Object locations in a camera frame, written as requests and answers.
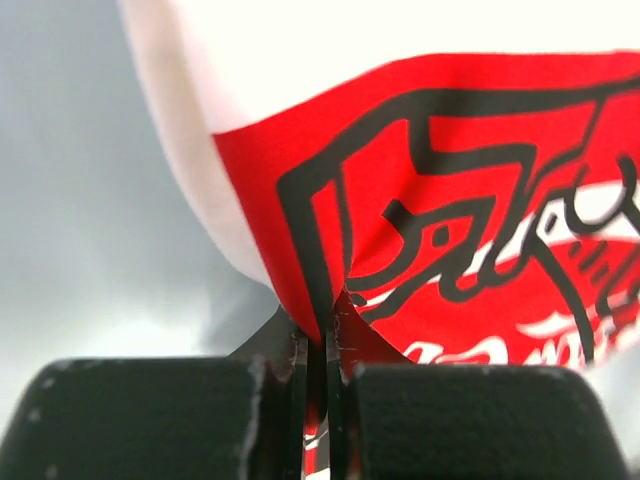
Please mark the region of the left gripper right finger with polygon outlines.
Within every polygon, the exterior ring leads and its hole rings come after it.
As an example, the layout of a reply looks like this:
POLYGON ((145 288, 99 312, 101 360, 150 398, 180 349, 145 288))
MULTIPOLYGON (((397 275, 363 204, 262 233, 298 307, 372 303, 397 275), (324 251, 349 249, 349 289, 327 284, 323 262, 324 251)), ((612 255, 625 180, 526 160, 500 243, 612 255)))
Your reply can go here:
POLYGON ((558 367, 418 365, 338 297, 326 330, 334 479, 626 479, 588 383, 558 367))

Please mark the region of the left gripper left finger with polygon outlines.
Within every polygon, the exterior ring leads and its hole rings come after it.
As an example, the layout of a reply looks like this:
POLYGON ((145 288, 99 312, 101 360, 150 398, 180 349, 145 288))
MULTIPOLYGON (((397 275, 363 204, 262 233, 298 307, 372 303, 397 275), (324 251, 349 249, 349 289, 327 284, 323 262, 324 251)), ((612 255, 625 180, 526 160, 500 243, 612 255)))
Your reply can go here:
POLYGON ((1 443, 5 479, 298 479, 308 340, 283 310, 226 357, 46 365, 1 443))

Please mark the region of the white t shirt red print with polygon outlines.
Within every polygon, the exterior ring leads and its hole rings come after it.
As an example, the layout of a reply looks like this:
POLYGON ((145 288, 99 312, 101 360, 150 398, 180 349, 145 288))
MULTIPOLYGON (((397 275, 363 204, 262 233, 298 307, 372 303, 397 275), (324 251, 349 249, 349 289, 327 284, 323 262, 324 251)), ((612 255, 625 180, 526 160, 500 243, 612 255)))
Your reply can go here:
POLYGON ((347 293, 418 365, 639 341, 635 1, 123 1, 170 168, 305 333, 303 477, 330 475, 347 293))

